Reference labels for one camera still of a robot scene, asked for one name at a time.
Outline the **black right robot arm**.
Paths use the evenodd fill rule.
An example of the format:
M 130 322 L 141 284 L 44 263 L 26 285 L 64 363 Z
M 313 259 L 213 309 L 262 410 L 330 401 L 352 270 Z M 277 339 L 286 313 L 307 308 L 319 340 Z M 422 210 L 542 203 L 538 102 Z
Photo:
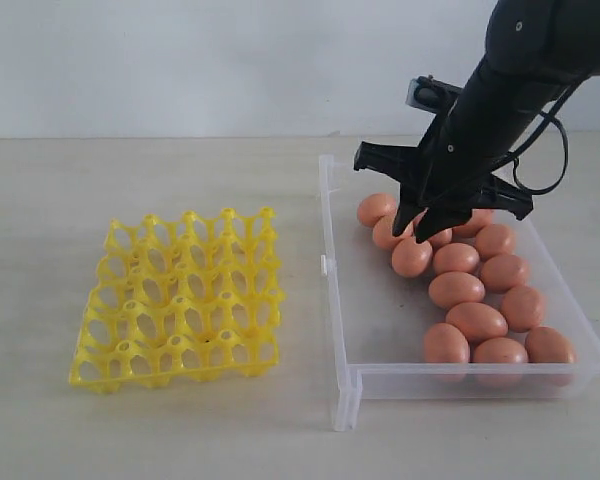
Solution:
M 401 235 L 417 220 L 422 243 L 467 223 L 476 209 L 524 219 L 533 199 L 553 191 L 508 183 L 495 171 L 520 156 L 588 79 L 600 76 L 600 1 L 500 1 L 486 29 L 485 52 L 463 87 L 431 76 L 411 81 L 408 105 L 434 119 L 415 147 L 360 144 L 355 170 L 400 185 L 392 225 Z

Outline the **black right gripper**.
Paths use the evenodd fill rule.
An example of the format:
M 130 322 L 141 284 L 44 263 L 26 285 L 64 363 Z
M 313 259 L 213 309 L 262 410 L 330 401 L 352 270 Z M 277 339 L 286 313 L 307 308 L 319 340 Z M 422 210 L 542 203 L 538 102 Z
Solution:
M 363 142 L 353 168 L 399 183 L 394 237 L 420 214 L 414 227 L 419 244 L 464 225 L 473 209 L 504 210 L 521 220 L 533 208 L 531 195 L 493 172 L 510 159 L 512 145 L 533 119 L 534 105 L 527 100 L 459 98 L 434 117 L 417 146 Z

